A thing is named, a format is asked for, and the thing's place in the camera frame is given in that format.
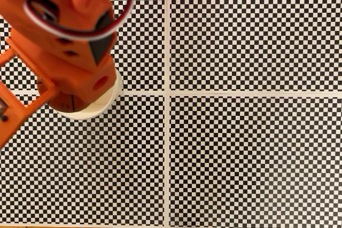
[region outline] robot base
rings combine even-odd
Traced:
[[[72,113],[64,113],[58,112],[64,117],[67,117],[72,120],[89,120],[94,117],[100,116],[107,109],[109,109],[113,102],[120,96],[122,93],[122,77],[117,69],[116,71],[116,82],[114,86],[112,86],[106,93],[104,93],[99,99],[97,99],[94,103],[90,104],[87,108],[83,109],[80,112],[72,112]]]

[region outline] orange bracket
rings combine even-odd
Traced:
[[[42,78],[47,91],[40,95],[30,105],[25,106],[11,92],[11,90],[0,81],[0,149],[12,138],[24,122],[44,104],[56,97],[59,93],[56,85],[32,63],[25,54],[17,48],[8,38],[6,40],[10,47],[5,53],[0,55],[0,67],[13,59],[17,54],[18,58],[31,69],[33,73]]]

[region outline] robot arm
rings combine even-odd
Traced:
[[[0,3],[0,14],[12,25],[7,39],[10,49],[0,55],[0,66],[17,56],[40,78],[40,96],[29,106],[24,106],[0,81],[1,149],[44,104],[60,112],[78,112],[113,86],[116,74],[110,50],[134,0],[128,0],[116,20],[108,0]]]

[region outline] orange plastic part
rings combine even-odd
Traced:
[[[0,14],[11,24],[10,49],[0,55],[0,66],[14,56],[20,58],[39,78],[40,97],[24,106],[0,81],[0,149],[24,124],[28,117],[49,104],[62,112],[80,111],[96,101],[116,80],[110,50],[116,33],[103,44],[101,56],[95,56],[94,45],[88,41],[60,38],[33,23],[23,10],[27,0],[0,0]],[[39,13],[49,10],[56,24],[75,31],[93,31],[104,17],[113,20],[112,3],[108,0],[49,0],[50,6],[36,6]]]

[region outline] checkerboard mat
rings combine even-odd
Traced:
[[[162,225],[163,102],[120,97],[89,121],[40,109],[0,151],[0,223]]]
[[[171,89],[342,90],[341,0],[170,0]]]
[[[121,14],[127,0],[111,0]],[[164,76],[165,0],[136,0],[127,23],[118,31],[111,54],[124,89],[161,90]]]
[[[37,76],[17,57],[0,67],[0,78],[10,90],[37,89]]]
[[[342,227],[342,99],[172,97],[170,224]]]
[[[4,52],[10,46],[5,42],[5,39],[10,35],[11,25],[0,15],[0,53]]]

